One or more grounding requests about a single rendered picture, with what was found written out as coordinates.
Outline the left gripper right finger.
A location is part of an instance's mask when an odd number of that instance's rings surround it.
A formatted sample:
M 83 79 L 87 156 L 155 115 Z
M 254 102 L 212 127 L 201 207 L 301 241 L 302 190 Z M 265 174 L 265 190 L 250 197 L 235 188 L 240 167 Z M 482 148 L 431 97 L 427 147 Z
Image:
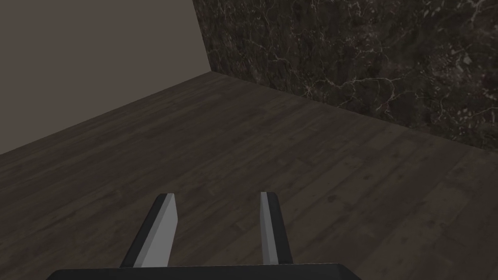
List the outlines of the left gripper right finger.
M 278 196 L 260 193 L 260 227 L 264 265 L 293 264 Z

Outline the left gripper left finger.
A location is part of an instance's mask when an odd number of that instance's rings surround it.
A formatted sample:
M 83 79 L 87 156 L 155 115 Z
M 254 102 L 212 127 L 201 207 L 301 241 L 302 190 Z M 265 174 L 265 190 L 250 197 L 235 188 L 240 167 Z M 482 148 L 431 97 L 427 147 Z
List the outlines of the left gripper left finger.
M 167 267 L 178 224 L 173 193 L 155 198 L 120 267 Z

